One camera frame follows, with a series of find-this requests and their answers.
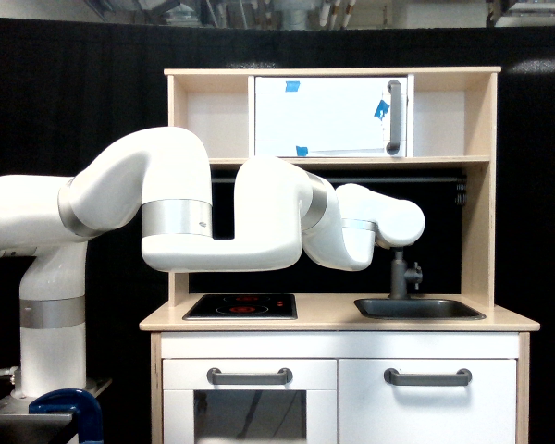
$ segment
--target oven window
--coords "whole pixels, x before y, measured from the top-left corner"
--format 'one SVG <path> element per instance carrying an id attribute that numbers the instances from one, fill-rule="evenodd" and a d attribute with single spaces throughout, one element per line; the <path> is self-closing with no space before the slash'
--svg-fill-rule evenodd
<path id="1" fill-rule="evenodd" d="M 306 392 L 196 390 L 195 444 L 306 443 Z"/>

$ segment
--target ceiling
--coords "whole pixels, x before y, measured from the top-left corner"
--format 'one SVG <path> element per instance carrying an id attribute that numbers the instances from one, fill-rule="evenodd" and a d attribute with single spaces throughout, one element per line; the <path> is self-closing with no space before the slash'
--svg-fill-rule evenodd
<path id="1" fill-rule="evenodd" d="M 555 0 L 0 0 L 0 17 L 261 30 L 482 28 L 555 25 Z"/>

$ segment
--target cabinet door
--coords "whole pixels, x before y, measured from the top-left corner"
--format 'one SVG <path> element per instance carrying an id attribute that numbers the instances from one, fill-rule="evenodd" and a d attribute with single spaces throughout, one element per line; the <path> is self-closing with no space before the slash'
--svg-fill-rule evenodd
<path id="1" fill-rule="evenodd" d="M 164 360 L 163 380 L 165 443 L 337 442 L 335 360 Z"/>
<path id="2" fill-rule="evenodd" d="M 515 360 L 358 359 L 339 365 L 340 444 L 515 442 Z M 468 369 L 472 379 L 459 387 L 396 386 L 384 378 L 388 369 L 402 376 Z"/>

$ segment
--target wooden countertop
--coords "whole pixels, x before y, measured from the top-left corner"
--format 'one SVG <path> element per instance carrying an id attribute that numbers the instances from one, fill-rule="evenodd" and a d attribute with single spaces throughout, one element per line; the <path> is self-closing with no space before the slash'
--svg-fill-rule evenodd
<path id="1" fill-rule="evenodd" d="M 389 321 L 362 316 L 354 305 L 356 299 L 386 298 L 385 294 L 296 293 L 298 319 L 292 320 L 189 320 L 182 317 L 202 297 L 191 293 L 179 305 L 168 302 L 144 319 L 145 331 L 537 331 L 540 324 L 524 316 L 495 306 L 488 308 L 462 295 L 425 295 L 430 299 L 452 299 L 486 316 L 481 320 Z"/>

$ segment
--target door handle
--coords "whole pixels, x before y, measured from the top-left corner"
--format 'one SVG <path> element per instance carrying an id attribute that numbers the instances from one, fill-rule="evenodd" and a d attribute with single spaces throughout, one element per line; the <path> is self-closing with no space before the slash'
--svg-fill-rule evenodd
<path id="1" fill-rule="evenodd" d="M 390 142 L 387 144 L 387 154 L 395 155 L 401 148 L 401 84 L 398 80 L 391 80 L 387 88 L 390 92 Z"/>
<path id="2" fill-rule="evenodd" d="M 219 368 L 207 372 L 207 381 L 215 386 L 285 386 L 291 380 L 289 368 L 277 373 L 222 373 Z"/>
<path id="3" fill-rule="evenodd" d="M 396 369 L 388 368 L 384 377 L 393 386 L 466 387 L 473 374 L 462 368 L 456 375 L 402 375 Z"/>

